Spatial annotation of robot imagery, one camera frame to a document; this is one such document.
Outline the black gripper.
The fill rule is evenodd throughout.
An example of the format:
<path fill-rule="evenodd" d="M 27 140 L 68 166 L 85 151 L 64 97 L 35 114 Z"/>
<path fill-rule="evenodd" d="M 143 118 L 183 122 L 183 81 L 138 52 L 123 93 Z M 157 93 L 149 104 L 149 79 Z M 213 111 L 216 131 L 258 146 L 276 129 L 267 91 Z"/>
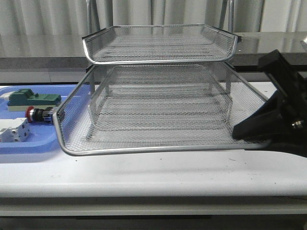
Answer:
<path fill-rule="evenodd" d="M 265 148 L 306 157 L 307 155 L 307 80 L 274 50 L 258 61 L 276 91 L 251 116 L 233 128 L 234 139 L 270 140 Z"/>

